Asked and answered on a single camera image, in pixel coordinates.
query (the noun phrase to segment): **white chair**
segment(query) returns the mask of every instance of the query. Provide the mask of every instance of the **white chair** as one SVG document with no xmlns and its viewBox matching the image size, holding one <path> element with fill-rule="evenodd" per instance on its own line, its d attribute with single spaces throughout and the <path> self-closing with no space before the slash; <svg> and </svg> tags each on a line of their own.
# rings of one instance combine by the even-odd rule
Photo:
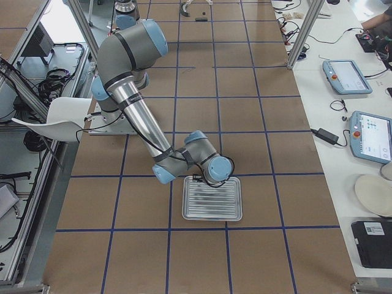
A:
<svg viewBox="0 0 392 294">
<path fill-rule="evenodd" d="M 84 128 L 84 118 L 91 99 L 59 97 L 49 107 L 46 124 L 31 124 L 12 118 L 12 121 L 29 127 L 35 133 L 57 141 L 75 142 L 80 140 Z"/>
</svg>

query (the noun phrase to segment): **black plug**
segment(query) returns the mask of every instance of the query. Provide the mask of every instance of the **black plug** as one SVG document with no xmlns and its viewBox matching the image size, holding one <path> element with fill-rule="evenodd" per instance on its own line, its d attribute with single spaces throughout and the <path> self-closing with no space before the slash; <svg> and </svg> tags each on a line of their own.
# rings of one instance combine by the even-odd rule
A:
<svg viewBox="0 0 392 294">
<path fill-rule="evenodd" d="M 339 139 L 337 135 L 334 135 L 325 129 L 321 129 L 321 128 L 319 128 L 318 130 L 311 129 L 311 131 L 317 138 L 320 138 L 321 140 L 326 141 L 331 145 L 335 145 Z"/>
</svg>

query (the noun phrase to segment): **blue joint cap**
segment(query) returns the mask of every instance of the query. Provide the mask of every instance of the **blue joint cap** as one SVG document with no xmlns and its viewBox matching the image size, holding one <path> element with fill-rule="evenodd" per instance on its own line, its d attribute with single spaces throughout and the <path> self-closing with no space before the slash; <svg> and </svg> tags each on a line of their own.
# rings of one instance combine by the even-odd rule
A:
<svg viewBox="0 0 392 294">
<path fill-rule="evenodd" d="M 161 167 L 160 165 L 154 165 L 153 166 L 153 172 L 157 179 L 162 183 L 162 184 L 167 184 L 173 181 L 176 177 L 173 176 L 171 173 L 169 173 L 166 169 Z"/>
<path fill-rule="evenodd" d="M 143 26 L 145 26 L 146 32 L 157 48 L 159 54 L 161 56 L 165 56 L 169 49 L 167 47 L 167 42 L 165 36 L 160 29 L 159 25 L 155 22 L 155 20 L 146 20 L 143 21 Z"/>
<path fill-rule="evenodd" d="M 130 28 L 135 24 L 136 20 L 130 15 L 120 14 L 116 16 L 116 25 L 120 30 Z"/>
<path fill-rule="evenodd" d="M 185 144 L 188 144 L 198 139 L 208 139 L 208 137 L 202 131 L 196 130 L 190 133 L 189 136 L 185 138 L 184 142 Z"/>
<path fill-rule="evenodd" d="M 232 163 L 226 157 L 216 156 L 208 164 L 208 173 L 217 182 L 224 181 L 232 172 Z"/>
<path fill-rule="evenodd" d="M 94 81 L 91 83 L 91 92 L 94 98 L 98 101 L 104 101 L 109 98 L 108 93 L 106 92 L 100 77 L 96 77 Z"/>
</svg>

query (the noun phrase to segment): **robotic manipulator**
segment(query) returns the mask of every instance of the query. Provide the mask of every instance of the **robotic manipulator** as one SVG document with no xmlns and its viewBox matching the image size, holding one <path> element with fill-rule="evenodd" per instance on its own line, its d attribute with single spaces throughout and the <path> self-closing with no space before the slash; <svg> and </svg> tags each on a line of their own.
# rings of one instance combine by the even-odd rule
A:
<svg viewBox="0 0 392 294">
<path fill-rule="evenodd" d="M 116 12 L 118 7 L 122 10 L 134 7 L 137 10 L 133 0 L 118 2 L 120 5 Z M 128 15 L 131 13 L 131 18 L 137 20 L 138 13 L 129 11 Z M 102 113 L 122 112 L 141 136 L 155 161 L 154 174 L 162 184 L 185 174 L 193 165 L 201 167 L 207 184 L 223 184 L 233 171 L 231 159 L 221 156 L 199 130 L 185 139 L 182 148 L 174 150 L 139 92 L 148 84 L 145 69 L 167 52 L 165 37 L 154 20 L 137 21 L 111 35 L 99 48 L 97 67 L 100 77 L 94 80 L 92 86 L 94 97 Z"/>
</svg>

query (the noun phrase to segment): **silver ribbed tray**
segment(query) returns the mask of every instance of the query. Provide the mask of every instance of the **silver ribbed tray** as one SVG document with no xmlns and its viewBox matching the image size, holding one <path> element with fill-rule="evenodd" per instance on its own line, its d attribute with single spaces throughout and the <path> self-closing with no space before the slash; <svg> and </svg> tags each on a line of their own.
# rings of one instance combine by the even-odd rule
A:
<svg viewBox="0 0 392 294">
<path fill-rule="evenodd" d="M 183 217 L 198 221 L 239 221 L 243 216 L 241 184 L 231 177 L 222 187 L 212 188 L 192 176 L 184 180 Z"/>
</svg>

